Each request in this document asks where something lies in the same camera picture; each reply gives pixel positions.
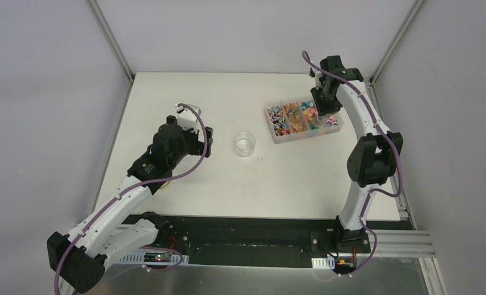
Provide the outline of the clear plastic jar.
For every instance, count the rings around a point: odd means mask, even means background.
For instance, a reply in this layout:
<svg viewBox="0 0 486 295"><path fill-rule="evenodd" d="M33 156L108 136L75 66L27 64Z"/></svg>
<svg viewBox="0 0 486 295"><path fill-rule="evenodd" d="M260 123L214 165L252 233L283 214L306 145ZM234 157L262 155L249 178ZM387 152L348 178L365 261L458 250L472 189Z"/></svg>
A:
<svg viewBox="0 0 486 295"><path fill-rule="evenodd" d="M256 139L250 132L240 132L235 135L233 149L239 157L250 157L254 154Z"/></svg>

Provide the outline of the clear plastic scoop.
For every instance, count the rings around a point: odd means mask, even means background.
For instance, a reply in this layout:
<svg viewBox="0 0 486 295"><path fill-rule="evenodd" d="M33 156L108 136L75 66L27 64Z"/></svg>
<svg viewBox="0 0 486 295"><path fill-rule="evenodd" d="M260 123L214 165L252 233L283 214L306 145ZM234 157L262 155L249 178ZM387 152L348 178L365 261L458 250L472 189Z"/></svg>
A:
<svg viewBox="0 0 486 295"><path fill-rule="evenodd" d="M317 128L324 128L327 126L327 117L319 115L318 111L314 111L310 123Z"/></svg>

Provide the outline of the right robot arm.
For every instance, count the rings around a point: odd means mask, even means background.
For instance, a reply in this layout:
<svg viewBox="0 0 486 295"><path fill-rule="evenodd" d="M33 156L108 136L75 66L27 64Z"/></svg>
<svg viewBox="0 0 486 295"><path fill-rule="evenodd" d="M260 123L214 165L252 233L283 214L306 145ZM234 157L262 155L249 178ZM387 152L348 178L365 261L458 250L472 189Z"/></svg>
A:
<svg viewBox="0 0 486 295"><path fill-rule="evenodd" d="M400 169L403 137L392 132L381 120L366 93L364 78L358 68L347 68L341 57L330 55L319 65L310 65L315 86L310 90L320 117L336 115L344 109L355 131L357 143L347 160L351 187L337 219L342 229L331 235L337 251L348 251L355 244L352 231L366 225L370 201L376 193L397 197L382 185Z"/></svg>

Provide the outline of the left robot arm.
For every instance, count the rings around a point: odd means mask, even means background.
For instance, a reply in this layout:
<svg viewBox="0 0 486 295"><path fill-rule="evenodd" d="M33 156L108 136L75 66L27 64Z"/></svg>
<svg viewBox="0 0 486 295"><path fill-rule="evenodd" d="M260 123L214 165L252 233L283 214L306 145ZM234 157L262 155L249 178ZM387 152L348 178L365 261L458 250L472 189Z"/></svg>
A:
<svg viewBox="0 0 486 295"><path fill-rule="evenodd" d="M76 293L96 286L104 273L138 248L165 247L170 239L169 222L153 211L118 234L114 231L164 183L179 179L173 170L187 155L208 158L213 129L200 119L168 116L153 136L152 144L127 170L110 197L67 234L54 232L47 240L49 264L55 271L54 290L60 294L61 281Z"/></svg>

